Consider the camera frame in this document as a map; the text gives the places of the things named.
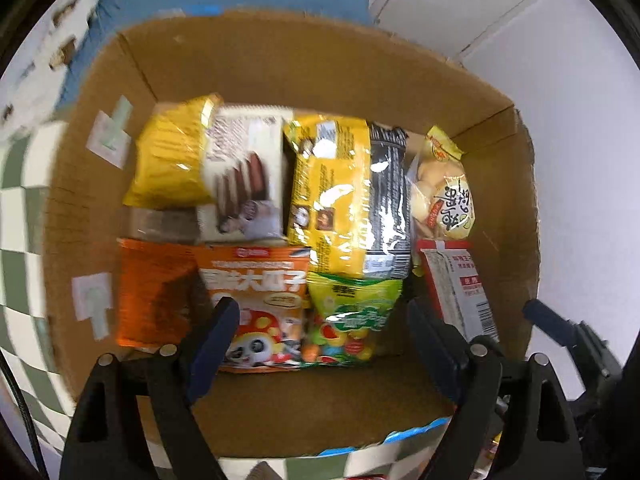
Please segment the orange sunflower seed bag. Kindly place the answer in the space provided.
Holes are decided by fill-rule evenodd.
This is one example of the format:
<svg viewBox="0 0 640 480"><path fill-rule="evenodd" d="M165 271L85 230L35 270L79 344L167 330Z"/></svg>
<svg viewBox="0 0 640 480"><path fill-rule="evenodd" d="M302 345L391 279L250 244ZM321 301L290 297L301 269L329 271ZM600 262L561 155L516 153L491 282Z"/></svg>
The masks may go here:
<svg viewBox="0 0 640 480"><path fill-rule="evenodd" d="M190 246L122 238L119 255L116 341L122 347L178 344L205 323L225 296L306 296L307 248Z"/></svg>

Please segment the green white checkered mat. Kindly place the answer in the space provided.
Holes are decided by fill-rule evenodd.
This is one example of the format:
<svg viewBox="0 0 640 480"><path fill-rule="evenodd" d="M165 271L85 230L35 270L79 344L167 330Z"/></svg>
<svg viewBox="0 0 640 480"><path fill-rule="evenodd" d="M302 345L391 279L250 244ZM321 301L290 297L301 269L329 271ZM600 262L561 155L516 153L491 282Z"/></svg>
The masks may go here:
<svg viewBox="0 0 640 480"><path fill-rule="evenodd" d="M58 478L75 403L53 362L42 264L42 216L65 122L47 122L1 140L1 353L34 419L50 478ZM283 479L382 476L414 479L425 468L447 419L395 432L381 444L326 456L270 458Z"/></svg>

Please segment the small yellow snack bag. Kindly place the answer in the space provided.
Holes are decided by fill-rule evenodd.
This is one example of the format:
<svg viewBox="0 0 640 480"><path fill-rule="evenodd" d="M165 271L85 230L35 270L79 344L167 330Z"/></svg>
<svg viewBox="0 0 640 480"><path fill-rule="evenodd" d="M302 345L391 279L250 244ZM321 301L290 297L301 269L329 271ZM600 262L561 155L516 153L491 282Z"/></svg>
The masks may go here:
<svg viewBox="0 0 640 480"><path fill-rule="evenodd" d="M162 210L212 200L203 165L207 130L221 104L214 93L171 104L152 115L137 140L136 172L122 200L125 206Z"/></svg>

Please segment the yellow black large bag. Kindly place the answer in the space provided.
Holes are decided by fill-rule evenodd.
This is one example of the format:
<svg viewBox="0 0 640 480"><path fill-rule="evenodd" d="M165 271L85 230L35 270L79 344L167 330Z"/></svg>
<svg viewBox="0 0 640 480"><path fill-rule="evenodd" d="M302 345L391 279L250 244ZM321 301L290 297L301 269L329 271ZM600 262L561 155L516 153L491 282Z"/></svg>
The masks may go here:
<svg viewBox="0 0 640 480"><path fill-rule="evenodd" d="M283 132L296 155L288 242L312 272L402 280L410 264L408 136L356 117L296 114Z"/></svg>

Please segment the bear print pillow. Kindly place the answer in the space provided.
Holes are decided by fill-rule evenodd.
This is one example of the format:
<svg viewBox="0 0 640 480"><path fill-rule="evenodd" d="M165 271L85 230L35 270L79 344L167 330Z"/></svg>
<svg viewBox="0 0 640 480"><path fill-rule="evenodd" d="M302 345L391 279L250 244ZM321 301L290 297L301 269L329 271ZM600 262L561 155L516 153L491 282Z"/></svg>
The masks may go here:
<svg viewBox="0 0 640 480"><path fill-rule="evenodd" d="M98 0L55 0L1 77L1 140L28 131L52 113Z"/></svg>

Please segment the white chocolate stick box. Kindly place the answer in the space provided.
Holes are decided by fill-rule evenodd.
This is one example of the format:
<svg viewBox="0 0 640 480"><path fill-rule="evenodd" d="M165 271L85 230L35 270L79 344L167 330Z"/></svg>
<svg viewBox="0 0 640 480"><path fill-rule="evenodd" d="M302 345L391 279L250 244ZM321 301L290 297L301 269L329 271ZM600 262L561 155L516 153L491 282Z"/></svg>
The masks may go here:
<svg viewBox="0 0 640 480"><path fill-rule="evenodd" d="M203 180L213 197L196 208L203 243L245 243L283 236L282 106L224 105L206 131Z"/></svg>

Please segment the green candy bag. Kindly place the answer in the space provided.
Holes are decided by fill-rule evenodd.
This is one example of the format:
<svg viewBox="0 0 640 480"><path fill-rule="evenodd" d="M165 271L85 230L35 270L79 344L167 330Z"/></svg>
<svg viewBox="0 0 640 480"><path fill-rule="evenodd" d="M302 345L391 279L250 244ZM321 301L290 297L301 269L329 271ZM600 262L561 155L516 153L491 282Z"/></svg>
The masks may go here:
<svg viewBox="0 0 640 480"><path fill-rule="evenodd" d="M300 347L303 366L352 366L374 356L400 297L402 281L311 273L311 311Z"/></svg>

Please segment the yellow egg biscuit bag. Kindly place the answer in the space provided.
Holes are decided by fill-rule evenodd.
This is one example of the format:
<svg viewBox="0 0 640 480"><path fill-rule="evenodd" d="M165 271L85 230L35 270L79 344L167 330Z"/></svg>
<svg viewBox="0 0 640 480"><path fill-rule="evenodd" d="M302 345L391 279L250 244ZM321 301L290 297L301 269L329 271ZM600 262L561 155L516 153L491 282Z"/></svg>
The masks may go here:
<svg viewBox="0 0 640 480"><path fill-rule="evenodd" d="M464 153L433 126L408 172L411 272L420 275L419 240L466 240L475 222L473 196L462 164Z"/></svg>

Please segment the panda orange snack bag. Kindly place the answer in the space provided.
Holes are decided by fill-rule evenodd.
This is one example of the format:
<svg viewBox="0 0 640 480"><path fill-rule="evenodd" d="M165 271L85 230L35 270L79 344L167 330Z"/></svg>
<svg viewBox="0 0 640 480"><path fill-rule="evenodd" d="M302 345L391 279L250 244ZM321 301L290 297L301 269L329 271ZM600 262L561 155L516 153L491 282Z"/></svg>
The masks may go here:
<svg viewBox="0 0 640 480"><path fill-rule="evenodd" d="M304 297L292 292L240 295L240 324L221 369L230 373L297 370L302 362Z"/></svg>

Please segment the red white packet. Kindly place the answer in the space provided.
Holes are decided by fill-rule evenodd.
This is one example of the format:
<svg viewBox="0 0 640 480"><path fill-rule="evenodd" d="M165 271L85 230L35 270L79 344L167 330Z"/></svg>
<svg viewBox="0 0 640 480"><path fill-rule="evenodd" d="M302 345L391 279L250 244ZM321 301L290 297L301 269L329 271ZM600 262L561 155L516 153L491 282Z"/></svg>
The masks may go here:
<svg viewBox="0 0 640 480"><path fill-rule="evenodd" d="M442 320L466 341L486 336L499 341L485 289L466 240L418 240L428 294Z"/></svg>

